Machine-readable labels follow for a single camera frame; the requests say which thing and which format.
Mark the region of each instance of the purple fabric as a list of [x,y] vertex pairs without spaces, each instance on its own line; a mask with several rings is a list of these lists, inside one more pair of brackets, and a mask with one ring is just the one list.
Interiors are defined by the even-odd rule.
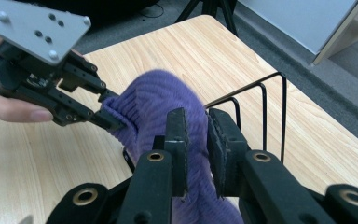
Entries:
[[127,127],[111,132],[136,163],[151,150],[154,137],[165,134],[169,111],[186,112],[189,148],[187,152],[188,194],[172,201],[172,223],[243,223],[239,211],[216,197],[206,149],[207,117],[198,97],[174,75],[154,70],[136,78],[117,98],[103,102],[103,109],[121,119]]

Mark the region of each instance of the gray carpet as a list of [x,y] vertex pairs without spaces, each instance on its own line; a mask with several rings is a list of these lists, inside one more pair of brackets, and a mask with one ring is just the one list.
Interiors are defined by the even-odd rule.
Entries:
[[[90,30],[75,49],[89,53],[171,25],[186,3],[160,0],[157,6]],[[190,18],[199,14],[200,5]],[[225,24],[220,11],[217,19]],[[353,53],[358,51],[358,43],[320,65],[312,65],[314,55],[240,3],[234,21],[239,38],[245,44],[278,71],[284,72],[310,99],[358,137],[358,63],[355,61],[358,54]]]

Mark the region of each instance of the wood grain surface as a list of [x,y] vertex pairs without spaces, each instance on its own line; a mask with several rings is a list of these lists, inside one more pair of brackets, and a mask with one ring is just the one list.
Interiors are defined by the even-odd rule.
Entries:
[[[138,36],[86,58],[99,67],[101,79],[116,93],[145,71],[165,69],[205,104],[275,72],[209,16]],[[282,80],[275,77],[265,85],[268,151],[279,156]],[[94,110],[99,107],[97,96],[90,93],[76,91],[73,96]],[[260,90],[244,92],[237,99],[242,132],[251,148],[261,148]],[[230,104],[219,107],[234,111]],[[291,83],[287,108],[285,165],[300,183],[320,193],[333,183],[358,187],[358,139]],[[71,188],[86,182],[112,188],[130,175],[121,144],[91,123],[60,127],[52,122],[0,121],[0,223],[19,223],[29,215],[34,223],[43,223]]]

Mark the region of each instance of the silver metal plate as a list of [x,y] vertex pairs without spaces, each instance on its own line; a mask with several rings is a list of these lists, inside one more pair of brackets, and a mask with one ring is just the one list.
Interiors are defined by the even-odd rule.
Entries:
[[59,63],[90,27],[89,17],[0,0],[0,36],[50,65]]

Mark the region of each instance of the round metal ring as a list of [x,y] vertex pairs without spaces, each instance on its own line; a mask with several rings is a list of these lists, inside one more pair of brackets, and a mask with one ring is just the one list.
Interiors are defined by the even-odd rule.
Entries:
[[164,160],[164,155],[158,152],[154,152],[147,155],[147,159],[150,161],[162,161]]
[[73,202],[77,206],[87,205],[94,202],[98,197],[98,191],[95,188],[85,188],[78,191],[73,198]]
[[262,162],[269,162],[271,161],[271,157],[267,154],[264,154],[262,152],[257,152],[253,155],[253,158],[256,160],[256,161],[262,161]]
[[358,192],[351,189],[342,189],[339,191],[339,196],[345,202],[358,206]]

